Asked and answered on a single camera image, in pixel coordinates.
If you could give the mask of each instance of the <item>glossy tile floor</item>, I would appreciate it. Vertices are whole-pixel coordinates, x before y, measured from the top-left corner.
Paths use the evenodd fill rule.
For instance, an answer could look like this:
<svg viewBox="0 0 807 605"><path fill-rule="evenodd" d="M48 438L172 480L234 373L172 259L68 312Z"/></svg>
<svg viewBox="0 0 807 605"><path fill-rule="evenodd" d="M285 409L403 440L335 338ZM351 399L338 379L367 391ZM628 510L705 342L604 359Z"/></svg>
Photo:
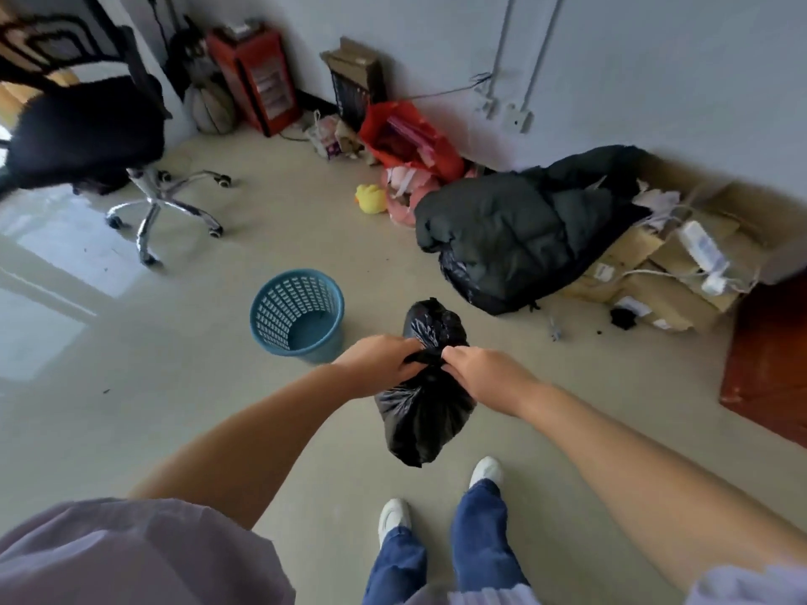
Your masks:
<svg viewBox="0 0 807 605"><path fill-rule="evenodd" d="M318 159L306 144L244 129L200 137L167 157L200 183L182 199L214 213L221 240L164 211L138 264L129 233L103 209L134 189L89 200L60 187L0 203L0 527L53 502L123 495L161 457L307 366L261 350L248 308L272 275L312 267L345 293L346 335L398 332L414 301L438 297L476 345L511 352L746 489L807 528L807 451L721 409L728 328L707 337L619 331L607 311L561 297L546 313L493 318L464 303L414 234L353 202L378 170ZM437 461L402 465L386 450L370 400L320 430L257 530L277 544L298 602L360 602L378 549L381 506L409 500L430 574L450 580L448 529L475 462L492 454L508 481L512 547L545 602L673 603L680 596L611 522L571 465L529 427L480 407Z"/></svg>

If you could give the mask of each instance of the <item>foot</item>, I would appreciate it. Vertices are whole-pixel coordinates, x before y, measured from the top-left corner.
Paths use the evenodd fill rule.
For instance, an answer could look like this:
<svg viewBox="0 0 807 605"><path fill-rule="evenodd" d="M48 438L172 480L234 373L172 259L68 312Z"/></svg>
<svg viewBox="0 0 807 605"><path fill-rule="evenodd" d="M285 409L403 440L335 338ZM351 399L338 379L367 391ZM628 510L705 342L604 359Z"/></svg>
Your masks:
<svg viewBox="0 0 807 605"><path fill-rule="evenodd" d="M469 488L485 478L492 480L499 488L504 483L504 469L501 463L493 457L484 457L476 464L474 472L470 476Z"/></svg>
<svg viewBox="0 0 807 605"><path fill-rule="evenodd" d="M391 498L381 510L381 517L378 519L378 541L381 545L384 544L387 533L395 527L411 529L409 506L402 498Z"/></svg>

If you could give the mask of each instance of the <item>office chair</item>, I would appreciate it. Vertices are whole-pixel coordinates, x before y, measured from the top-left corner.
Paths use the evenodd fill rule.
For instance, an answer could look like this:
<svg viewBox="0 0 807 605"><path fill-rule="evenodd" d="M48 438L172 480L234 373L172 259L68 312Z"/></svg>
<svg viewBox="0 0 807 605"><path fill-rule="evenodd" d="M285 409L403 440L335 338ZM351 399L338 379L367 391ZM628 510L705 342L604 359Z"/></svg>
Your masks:
<svg viewBox="0 0 807 605"><path fill-rule="evenodd" d="M0 56L0 80L42 91L26 102L11 139L0 141L7 151L4 188L38 189L126 169L145 197L111 208L106 224L120 229L125 226L122 210L148 203L137 231L140 263L156 263L148 251L148 236L164 206L202 219L212 237L221 237L224 228L215 218L175 196L200 178L210 177L222 187L232 180L203 170L173 181L155 168L165 151L165 121L172 118L163 105L160 82L146 71L134 31L116 26L98 0L84 1L115 48L114 55L105 53L86 22L73 15L31 16L0 26L3 54L19 61ZM130 76L66 87L47 78L58 70L105 61L126 63Z"/></svg>

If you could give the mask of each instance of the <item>black puffer jacket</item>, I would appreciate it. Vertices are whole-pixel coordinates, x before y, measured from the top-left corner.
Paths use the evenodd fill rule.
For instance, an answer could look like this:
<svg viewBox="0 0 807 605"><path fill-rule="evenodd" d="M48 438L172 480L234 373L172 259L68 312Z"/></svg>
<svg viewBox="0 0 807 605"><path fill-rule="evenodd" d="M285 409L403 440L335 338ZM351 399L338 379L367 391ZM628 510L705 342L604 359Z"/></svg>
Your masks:
<svg viewBox="0 0 807 605"><path fill-rule="evenodd" d="M440 253L443 275L471 304L519 310L576 280L650 213L631 202L646 155L599 147L548 168L453 182L417 205L417 243Z"/></svg>

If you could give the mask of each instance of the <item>black chair cushion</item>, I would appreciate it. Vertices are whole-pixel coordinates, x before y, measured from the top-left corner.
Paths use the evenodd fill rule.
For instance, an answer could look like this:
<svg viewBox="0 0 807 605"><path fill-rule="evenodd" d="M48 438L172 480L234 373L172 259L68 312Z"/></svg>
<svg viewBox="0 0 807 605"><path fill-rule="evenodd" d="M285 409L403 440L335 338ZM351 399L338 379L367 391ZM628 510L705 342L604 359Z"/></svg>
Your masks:
<svg viewBox="0 0 807 605"><path fill-rule="evenodd" d="M41 93L19 116L5 167L20 189L142 167L162 157L164 122L129 76Z"/></svg>

